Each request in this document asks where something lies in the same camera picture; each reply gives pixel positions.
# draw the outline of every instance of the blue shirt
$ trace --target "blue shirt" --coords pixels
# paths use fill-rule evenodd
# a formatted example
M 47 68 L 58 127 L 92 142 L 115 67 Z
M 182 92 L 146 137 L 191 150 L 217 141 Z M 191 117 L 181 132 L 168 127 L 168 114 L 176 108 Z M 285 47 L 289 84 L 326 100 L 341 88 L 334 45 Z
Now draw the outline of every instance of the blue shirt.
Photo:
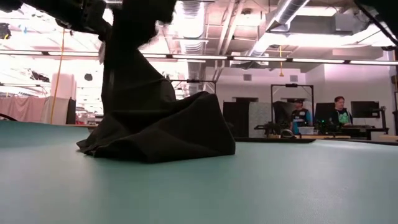
M 292 112 L 293 133 L 299 133 L 299 127 L 306 127 L 312 122 L 311 113 L 307 109 L 294 110 Z

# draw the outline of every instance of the computer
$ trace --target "computer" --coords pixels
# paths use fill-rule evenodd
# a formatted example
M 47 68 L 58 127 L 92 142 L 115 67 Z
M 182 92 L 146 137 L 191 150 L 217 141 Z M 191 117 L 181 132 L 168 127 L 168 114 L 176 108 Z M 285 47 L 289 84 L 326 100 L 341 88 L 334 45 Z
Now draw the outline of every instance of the computer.
M 282 101 L 276 101 L 272 104 L 274 109 L 275 118 L 273 122 L 275 124 L 290 124 L 292 119 L 292 112 L 294 110 L 294 104 Z
M 335 103 L 317 103 L 315 107 L 315 122 L 327 122 L 335 109 Z
M 353 118 L 380 118 L 378 101 L 351 101 Z

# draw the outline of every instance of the yellow cable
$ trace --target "yellow cable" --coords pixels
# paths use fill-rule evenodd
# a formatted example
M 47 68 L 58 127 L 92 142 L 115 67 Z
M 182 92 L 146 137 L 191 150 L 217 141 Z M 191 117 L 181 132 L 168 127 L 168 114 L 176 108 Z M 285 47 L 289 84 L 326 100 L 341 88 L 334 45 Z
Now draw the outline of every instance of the yellow cable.
M 279 57 L 282 57 L 282 46 L 281 45 L 279 46 Z M 279 74 L 280 77 L 284 77 L 284 73 L 282 72 L 282 65 L 283 65 L 283 63 L 280 62 L 280 74 Z
M 8 34 L 4 37 L 4 40 L 7 40 Z M 8 92 L 6 93 L 6 97 L 8 97 Z
M 60 65 L 58 67 L 57 82 L 55 84 L 55 91 L 54 91 L 54 99 L 52 100 L 50 124 L 52 124 L 52 120 L 53 120 L 53 116 L 54 116 L 55 100 L 57 99 L 58 83 L 60 81 L 61 65 L 62 65 L 62 58 L 63 58 L 63 50 L 64 50 L 64 48 L 65 48 L 65 29 L 62 30 L 62 46 L 61 46 Z
M 393 50 L 392 51 L 392 60 L 393 61 L 396 61 L 396 51 L 395 50 Z M 396 91 L 398 91 L 398 80 L 397 80 L 397 73 L 396 73 L 396 75 L 395 75 L 395 81 L 396 81 Z

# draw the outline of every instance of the ceiling light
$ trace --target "ceiling light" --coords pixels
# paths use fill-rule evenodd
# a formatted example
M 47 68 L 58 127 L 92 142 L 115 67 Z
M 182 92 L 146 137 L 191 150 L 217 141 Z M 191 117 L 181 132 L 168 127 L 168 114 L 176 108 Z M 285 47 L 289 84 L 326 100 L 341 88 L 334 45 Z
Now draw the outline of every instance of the ceiling light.
M 32 83 L 2 83 L 0 86 L 13 86 L 13 87 L 51 87 L 51 84 L 32 84 Z
M 352 65 L 398 65 L 398 62 L 390 62 L 390 61 L 377 61 L 377 60 L 352 60 L 349 62 Z
M 197 59 L 197 60 L 226 60 L 227 56 L 217 55 L 173 55 L 176 59 Z
M 234 57 L 234 60 L 256 62 L 286 62 L 287 59 L 277 57 Z
M 178 59 L 177 62 L 206 63 L 206 60 Z
M 182 41 L 182 42 L 191 42 L 191 43 L 207 43 L 208 39 L 190 39 L 190 38 L 173 38 L 172 40 Z
M 166 58 L 165 54 L 142 54 L 145 58 Z
M 93 81 L 93 76 L 92 76 L 92 74 L 87 73 L 87 74 L 85 75 L 85 80 L 86 80 L 86 81 Z
M 0 54 L 4 55 L 43 55 L 37 50 L 0 50 Z
M 344 60 L 335 59 L 310 59 L 310 58 L 293 58 L 293 62 L 307 62 L 307 63 L 344 63 Z
M 49 52 L 49 55 L 54 56 L 75 56 L 75 57 L 98 57 L 98 52 Z

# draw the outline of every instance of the desk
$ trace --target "desk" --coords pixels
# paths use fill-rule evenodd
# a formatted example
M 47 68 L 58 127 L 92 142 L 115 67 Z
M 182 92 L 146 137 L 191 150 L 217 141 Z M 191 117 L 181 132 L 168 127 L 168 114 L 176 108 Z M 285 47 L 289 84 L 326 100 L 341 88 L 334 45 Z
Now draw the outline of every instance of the desk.
M 0 223 L 398 223 L 398 149 L 237 142 L 140 164 L 76 152 L 86 128 L 0 121 Z
M 78 127 L 78 128 L 95 128 L 97 125 L 92 124 L 64 124 L 64 126 Z
M 382 128 L 351 128 L 349 126 L 343 127 L 341 132 L 345 135 L 350 135 L 352 139 L 372 140 L 373 132 L 386 132 Z
M 381 139 L 385 139 L 385 140 L 390 140 L 390 141 L 398 141 L 398 136 L 392 136 L 392 135 L 388 135 L 388 134 L 382 134 L 380 135 Z
M 295 136 L 297 139 L 350 139 L 350 136 L 332 136 L 332 135 L 321 135 L 321 134 L 303 134 Z M 270 135 L 269 138 L 280 138 L 280 135 Z

